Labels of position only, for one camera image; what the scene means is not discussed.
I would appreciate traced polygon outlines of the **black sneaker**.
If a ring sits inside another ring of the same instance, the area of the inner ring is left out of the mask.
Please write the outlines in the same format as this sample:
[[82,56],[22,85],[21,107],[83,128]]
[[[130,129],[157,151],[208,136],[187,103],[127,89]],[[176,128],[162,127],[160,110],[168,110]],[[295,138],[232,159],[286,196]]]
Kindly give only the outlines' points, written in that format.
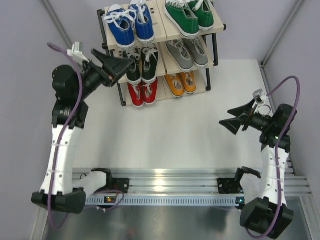
[[122,57],[125,59],[131,59],[132,63],[128,68],[128,72],[126,74],[127,80],[130,84],[140,83],[142,80],[141,72],[140,72],[140,59],[141,59],[141,51],[135,46],[129,50],[126,50],[122,53]]
[[152,84],[156,80],[159,61],[159,51],[155,44],[148,44],[142,47],[142,81],[145,84]]

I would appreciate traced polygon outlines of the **red sneaker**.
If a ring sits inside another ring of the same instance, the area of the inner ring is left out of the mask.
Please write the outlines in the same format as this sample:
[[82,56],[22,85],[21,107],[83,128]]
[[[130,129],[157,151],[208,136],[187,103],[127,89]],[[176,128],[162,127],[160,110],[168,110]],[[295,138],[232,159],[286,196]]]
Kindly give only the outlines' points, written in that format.
[[156,78],[152,83],[143,83],[142,95],[147,106],[152,106],[156,102],[158,82],[159,81]]
[[144,99],[142,96],[142,82],[135,84],[128,83],[127,86],[132,105],[136,108],[141,108],[144,105]]

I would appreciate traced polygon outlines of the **blue sneaker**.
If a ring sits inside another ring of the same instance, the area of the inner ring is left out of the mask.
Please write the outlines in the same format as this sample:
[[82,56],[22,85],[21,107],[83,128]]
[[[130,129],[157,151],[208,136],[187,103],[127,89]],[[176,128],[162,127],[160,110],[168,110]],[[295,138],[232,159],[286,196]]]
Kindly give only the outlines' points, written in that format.
[[137,39],[142,44],[149,44],[155,39],[152,16],[146,2],[146,0],[132,0],[128,7]]
[[124,9],[118,4],[108,8],[104,21],[107,23],[119,48],[129,49],[135,45],[136,19],[137,13],[135,10]]

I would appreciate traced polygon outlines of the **orange sneaker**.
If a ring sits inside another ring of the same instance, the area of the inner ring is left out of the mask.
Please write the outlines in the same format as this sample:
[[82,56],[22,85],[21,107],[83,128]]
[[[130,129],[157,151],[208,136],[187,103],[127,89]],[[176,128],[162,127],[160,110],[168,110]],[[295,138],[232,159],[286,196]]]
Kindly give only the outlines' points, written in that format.
[[185,89],[181,77],[178,74],[166,74],[165,81],[175,98],[181,98]]
[[194,72],[181,72],[180,77],[182,79],[184,91],[190,95],[194,94],[196,91],[196,81]]

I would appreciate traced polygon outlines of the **grey sneaker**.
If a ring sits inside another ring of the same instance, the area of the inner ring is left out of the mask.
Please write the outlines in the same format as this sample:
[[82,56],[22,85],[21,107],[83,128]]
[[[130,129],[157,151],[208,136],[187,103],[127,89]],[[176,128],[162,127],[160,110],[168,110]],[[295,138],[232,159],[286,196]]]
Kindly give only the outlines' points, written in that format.
[[204,68],[209,64],[208,56],[199,38],[182,39],[184,45],[190,52],[194,64],[199,68]]
[[194,60],[182,39],[166,41],[165,46],[183,72],[190,72],[193,69]]

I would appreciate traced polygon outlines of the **green sneaker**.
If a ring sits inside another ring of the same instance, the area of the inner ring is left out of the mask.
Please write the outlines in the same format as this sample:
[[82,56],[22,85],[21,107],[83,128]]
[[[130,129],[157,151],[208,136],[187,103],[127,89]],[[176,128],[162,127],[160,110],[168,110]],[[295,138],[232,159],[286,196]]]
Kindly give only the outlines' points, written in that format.
[[209,0],[191,0],[188,3],[192,12],[198,18],[199,29],[201,31],[209,31],[214,26],[214,16],[211,10],[211,2]]
[[189,6],[190,0],[166,0],[164,13],[166,17],[187,39],[194,39],[200,32],[199,18]]

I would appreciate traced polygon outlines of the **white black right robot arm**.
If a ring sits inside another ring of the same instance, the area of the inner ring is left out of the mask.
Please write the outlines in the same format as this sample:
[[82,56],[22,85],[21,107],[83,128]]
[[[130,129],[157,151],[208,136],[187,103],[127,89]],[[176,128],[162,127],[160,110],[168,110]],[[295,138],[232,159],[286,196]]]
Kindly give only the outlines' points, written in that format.
[[249,234],[255,232],[256,239],[268,237],[276,240],[294,219],[294,212],[287,207],[285,198],[286,162],[291,150],[288,136],[290,125],[297,110],[288,104],[280,104],[273,116],[258,112],[255,100],[228,110],[233,117],[221,120],[220,125],[236,135],[239,130],[252,127],[261,132],[262,173],[251,168],[237,169],[233,186],[240,193],[252,187],[251,179],[245,174],[254,175],[260,181],[258,194],[245,203],[240,225]]

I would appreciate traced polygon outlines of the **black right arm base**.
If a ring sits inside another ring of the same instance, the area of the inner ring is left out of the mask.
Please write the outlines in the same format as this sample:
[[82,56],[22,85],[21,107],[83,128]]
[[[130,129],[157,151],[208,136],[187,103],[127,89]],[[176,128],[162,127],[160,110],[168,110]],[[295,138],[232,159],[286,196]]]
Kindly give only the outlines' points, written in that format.
[[219,194],[243,194],[244,190],[240,184],[241,179],[245,174],[256,176],[261,179],[261,174],[252,168],[243,166],[238,168],[234,177],[223,177],[217,179]]

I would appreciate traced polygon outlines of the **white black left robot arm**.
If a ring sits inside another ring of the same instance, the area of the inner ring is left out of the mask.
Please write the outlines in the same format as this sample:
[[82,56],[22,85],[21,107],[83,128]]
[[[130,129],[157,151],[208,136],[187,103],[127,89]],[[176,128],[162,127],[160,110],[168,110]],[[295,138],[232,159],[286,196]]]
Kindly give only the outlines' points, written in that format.
[[60,65],[52,72],[56,102],[52,110],[51,152],[44,181],[31,197],[33,204],[48,211],[80,214],[87,197],[99,190],[109,193],[114,188],[112,172],[107,168],[94,168],[85,178],[73,183],[74,160],[89,111],[86,98],[101,85],[113,87],[133,61],[96,49],[91,52],[102,66],[85,59],[80,52],[67,52],[70,59],[79,58],[80,62]]

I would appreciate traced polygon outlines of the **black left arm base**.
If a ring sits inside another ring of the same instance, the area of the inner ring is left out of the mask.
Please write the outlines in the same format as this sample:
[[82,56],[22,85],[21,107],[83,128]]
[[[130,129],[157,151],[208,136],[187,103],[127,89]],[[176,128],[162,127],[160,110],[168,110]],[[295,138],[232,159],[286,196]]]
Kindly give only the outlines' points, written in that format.
[[127,194],[129,191],[130,179],[129,178],[112,178],[108,179],[105,186],[101,187],[98,192],[118,190]]

